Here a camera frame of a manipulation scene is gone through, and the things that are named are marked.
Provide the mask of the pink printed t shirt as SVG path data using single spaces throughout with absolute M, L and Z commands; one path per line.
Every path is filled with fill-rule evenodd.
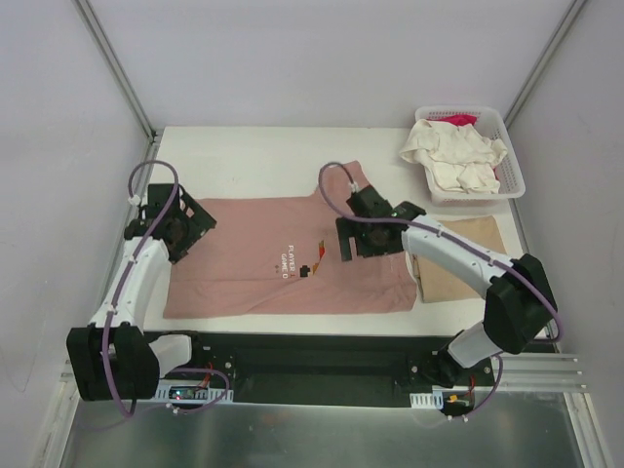
M 202 199 L 217 221 L 172 268 L 167 319 L 257 314 L 373 314 L 412 309 L 417 285 L 404 253 L 342 261 L 336 213 L 359 162 L 330 168 L 302 197 Z

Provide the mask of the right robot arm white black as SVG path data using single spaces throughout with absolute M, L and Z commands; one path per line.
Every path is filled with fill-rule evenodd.
M 536 257 L 526 253 L 512 258 L 488 249 L 409 202 L 387 217 L 341 216 L 335 226 L 345 261 L 354 255 L 415 255 L 441 266 L 484 300 L 481 321 L 418 364 L 419 376 L 433 385 L 450 388 L 469 378 L 474 366 L 485 359 L 522 353 L 550 322 L 560 320 Z

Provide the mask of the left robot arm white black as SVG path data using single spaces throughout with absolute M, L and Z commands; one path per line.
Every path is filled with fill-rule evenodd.
M 197 332 L 148 334 L 144 322 L 165 310 L 174 265 L 215 226 L 182 186 L 148 186 L 146 203 L 124 231 L 123 256 L 103 303 L 66 339 L 83 400 L 148 400 L 173 370 L 194 379 L 208 367 Z

